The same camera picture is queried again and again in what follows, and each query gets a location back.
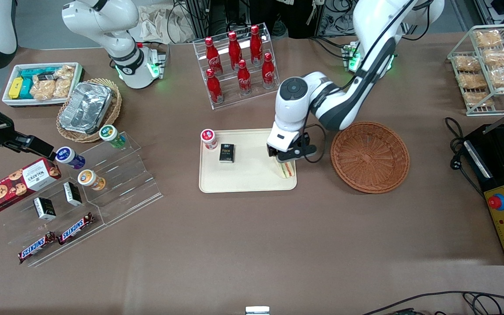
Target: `coca-cola bottle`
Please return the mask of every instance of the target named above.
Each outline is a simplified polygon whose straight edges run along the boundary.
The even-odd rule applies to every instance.
[[[250,72],[246,68],[246,60],[241,59],[238,62],[238,87],[240,88],[240,94],[249,95],[252,93],[252,87],[250,86]]]
[[[215,77],[215,72],[213,69],[208,69],[207,74],[207,89],[210,91],[211,100],[215,104],[220,104],[223,102],[223,92],[221,92],[221,84],[219,79]]]
[[[262,78],[264,78],[262,85],[265,89],[271,90],[276,85],[276,81],[273,77],[276,72],[276,68],[273,65],[272,54],[266,52],[264,57],[266,61],[264,61],[264,65],[262,66]]]
[[[257,25],[250,27],[252,38],[250,39],[250,60],[254,66],[262,64],[264,59],[262,39],[260,38],[260,28]]]
[[[221,65],[221,58],[219,52],[214,46],[214,40],[211,37],[206,37],[206,57],[216,75],[223,74],[223,66]]]
[[[235,32],[229,32],[228,34],[228,57],[231,59],[232,70],[238,71],[238,62],[242,59],[242,51],[236,40]]]

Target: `red emergency stop button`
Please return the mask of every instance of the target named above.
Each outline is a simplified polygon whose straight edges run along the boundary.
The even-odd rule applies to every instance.
[[[503,211],[504,210],[504,196],[500,193],[492,195],[488,200],[487,204],[493,209]]]

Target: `walkers cookie box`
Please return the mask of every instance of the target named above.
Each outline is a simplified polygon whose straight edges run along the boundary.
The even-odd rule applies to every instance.
[[[38,159],[0,180],[0,212],[62,177],[48,159]]]

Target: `table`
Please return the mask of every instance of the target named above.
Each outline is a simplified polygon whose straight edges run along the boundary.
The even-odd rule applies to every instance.
[[[120,86],[117,127],[142,146],[164,198],[36,269],[18,265],[18,249],[6,245],[0,227],[0,315],[218,315],[242,314],[247,305],[268,305],[274,315],[360,314],[429,291],[504,294],[504,256],[486,205],[448,167],[444,117],[465,133],[495,120],[462,114],[445,64],[462,35],[401,42],[392,70],[360,110],[357,120],[392,128],[410,152],[406,181],[383,195],[348,187],[329,155],[314,165],[299,161],[292,191],[202,193],[200,131],[270,128],[275,94],[212,111],[191,45],[172,47],[165,79],[143,90],[121,83],[102,49],[21,49],[14,63],[76,61],[85,78]],[[314,42],[273,44],[282,78],[315,70],[338,85],[350,78]],[[18,131],[56,147],[91,146],[58,134],[56,107],[0,103],[0,110]],[[316,131],[312,138],[321,141]],[[0,178],[34,158],[0,148]],[[458,295],[407,306],[468,311]]]

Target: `brown wicker basket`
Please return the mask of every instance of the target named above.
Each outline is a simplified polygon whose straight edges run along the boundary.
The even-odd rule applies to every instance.
[[[366,193],[391,191],[410,168],[406,144],[390,128],[374,122],[353,123],[338,133],[331,156],[342,180]]]
[[[102,125],[105,124],[113,124],[116,118],[120,115],[120,108],[122,107],[122,96],[120,95],[120,91],[118,90],[118,86],[114,82],[108,79],[102,79],[102,78],[95,78],[95,79],[90,79],[87,80],[87,82],[90,83],[96,83],[96,84],[102,84],[106,85],[109,88],[112,89],[112,102],[110,103],[110,107],[108,107],[108,110],[106,111],[106,115],[104,115],[104,119],[102,120]],[[60,115],[66,109],[67,104],[70,102],[70,99],[68,98],[66,102],[63,104],[62,108],[60,108],[59,113],[58,113],[58,118],[56,120],[56,125],[58,126],[58,131],[59,133],[66,139],[75,141],[75,142],[80,142],[83,144],[89,143],[89,142],[95,142],[100,137],[98,136],[98,132],[94,134],[84,134],[80,132],[74,132],[74,131],[69,131],[65,130],[60,126]]]

